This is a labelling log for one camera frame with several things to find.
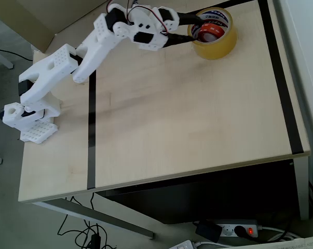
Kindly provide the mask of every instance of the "table top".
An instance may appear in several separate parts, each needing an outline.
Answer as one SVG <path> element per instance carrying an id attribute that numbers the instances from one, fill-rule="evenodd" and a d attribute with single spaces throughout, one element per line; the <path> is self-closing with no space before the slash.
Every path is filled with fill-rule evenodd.
<path id="1" fill-rule="evenodd" d="M 190 12 L 220 2 L 157 4 Z M 226 9 L 238 40 L 222 59 L 200 58 L 191 43 L 153 52 L 124 40 L 96 80 L 79 85 L 70 75 L 58 84 L 59 130 L 40 145 L 25 143 L 19 201 L 309 155 L 273 2 Z M 101 12 L 104 6 L 59 33 L 49 52 L 76 47 Z M 34 61 L 45 56 L 36 52 Z"/>

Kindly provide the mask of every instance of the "tape label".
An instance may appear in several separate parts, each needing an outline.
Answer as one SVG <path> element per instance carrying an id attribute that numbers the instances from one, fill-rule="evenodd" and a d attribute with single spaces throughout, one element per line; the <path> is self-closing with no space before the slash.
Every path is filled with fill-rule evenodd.
<path id="1" fill-rule="evenodd" d="M 208 23 L 216 24 L 223 28 L 224 31 L 228 29 L 229 26 L 229 17 L 222 13 L 219 10 L 208 10 L 199 15 L 199 17 L 205 20 Z M 198 38 L 198 33 L 200 31 L 201 25 L 193 25 L 191 29 L 191 33 L 193 38 Z"/>

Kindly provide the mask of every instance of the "white wall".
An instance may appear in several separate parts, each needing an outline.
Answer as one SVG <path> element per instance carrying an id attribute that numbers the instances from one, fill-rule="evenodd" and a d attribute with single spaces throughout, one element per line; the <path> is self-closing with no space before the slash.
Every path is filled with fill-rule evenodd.
<path id="1" fill-rule="evenodd" d="M 283 21 L 288 31 L 284 34 L 289 42 L 291 64 L 297 77 L 297 95 L 300 101 L 312 154 L 310 179 L 313 181 L 313 0 L 278 0 Z"/>

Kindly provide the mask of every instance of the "white cable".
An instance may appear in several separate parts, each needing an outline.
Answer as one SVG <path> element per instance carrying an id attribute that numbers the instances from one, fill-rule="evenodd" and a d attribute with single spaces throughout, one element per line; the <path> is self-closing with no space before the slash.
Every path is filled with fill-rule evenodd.
<path id="1" fill-rule="evenodd" d="M 225 244 L 214 243 L 214 242 L 210 242 L 210 241 L 206 241 L 206 242 L 196 242 L 194 245 L 195 245 L 196 247 L 198 247 L 198 246 L 204 245 L 204 244 L 219 245 L 219 246 L 223 246 L 223 247 L 234 247 L 233 245 L 225 245 Z"/>
<path id="2" fill-rule="evenodd" d="M 282 234 L 283 234 L 283 233 L 279 233 L 279 234 L 275 235 L 274 237 L 271 237 L 268 241 L 276 240 L 276 239 L 278 239 L 279 237 L 281 237 Z M 294 239 L 295 239 L 293 236 L 288 235 L 288 233 L 287 233 L 287 235 L 284 236 L 284 238 L 288 238 L 288 239 L 290 239 L 290 240 L 294 240 Z"/>
<path id="3" fill-rule="evenodd" d="M 277 231 L 277 232 L 285 232 L 282 229 L 274 228 L 274 227 L 259 227 L 260 230 L 272 230 L 272 231 Z M 292 233 L 292 232 L 287 232 L 288 235 L 291 235 L 292 237 L 295 237 L 297 239 L 301 238 L 300 236 Z"/>

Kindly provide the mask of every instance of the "red power switch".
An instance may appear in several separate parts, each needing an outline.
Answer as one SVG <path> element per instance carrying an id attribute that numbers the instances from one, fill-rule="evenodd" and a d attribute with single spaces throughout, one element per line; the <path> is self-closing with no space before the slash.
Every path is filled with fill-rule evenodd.
<path id="1" fill-rule="evenodd" d="M 252 227 L 248 228 L 248 233 L 249 233 L 249 235 L 253 235 L 253 228 Z"/>

